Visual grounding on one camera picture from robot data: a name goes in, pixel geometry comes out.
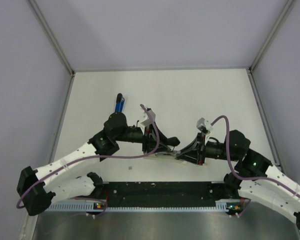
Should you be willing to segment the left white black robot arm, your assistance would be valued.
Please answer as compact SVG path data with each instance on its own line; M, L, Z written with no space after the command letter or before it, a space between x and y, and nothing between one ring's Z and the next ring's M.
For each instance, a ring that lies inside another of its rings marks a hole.
M120 149L119 142L142 144L145 149L141 158L154 154L160 147L178 146L179 139L166 137L157 127L155 117L148 108L139 125L129 126L122 112L114 112L100 132L72 153L45 166L25 167L16 187L20 197L17 209L25 209L29 216L37 216L51 204L63 200L81 196L99 198L104 191L103 181L91 168L113 158Z

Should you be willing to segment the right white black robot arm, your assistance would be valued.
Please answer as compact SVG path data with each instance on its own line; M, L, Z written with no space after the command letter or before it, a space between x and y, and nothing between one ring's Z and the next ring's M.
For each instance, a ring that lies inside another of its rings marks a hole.
M250 144L237 130L228 132L223 143L199 133L175 158L196 165L203 165L206 159L226 160L230 173L224 177L223 192L227 197L255 201L280 213L300 230L300 185Z

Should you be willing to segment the grey black stapler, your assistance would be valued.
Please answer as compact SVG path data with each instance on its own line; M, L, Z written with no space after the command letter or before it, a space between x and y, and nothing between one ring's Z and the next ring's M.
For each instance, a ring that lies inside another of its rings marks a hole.
M155 152L148 156L144 156L144 159L156 160L159 162L167 162L167 163L176 163L181 165L186 165L187 162L182 159L177 159L178 151L172 152Z

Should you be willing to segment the blue stapler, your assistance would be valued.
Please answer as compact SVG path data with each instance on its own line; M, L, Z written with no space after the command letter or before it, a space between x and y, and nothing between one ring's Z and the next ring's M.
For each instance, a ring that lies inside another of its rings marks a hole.
M114 112L115 113L122 113L123 108L124 108L124 104L125 104L125 98L124 98L123 94L118 93L117 96L116 96L116 101L115 101L115 105L114 105Z

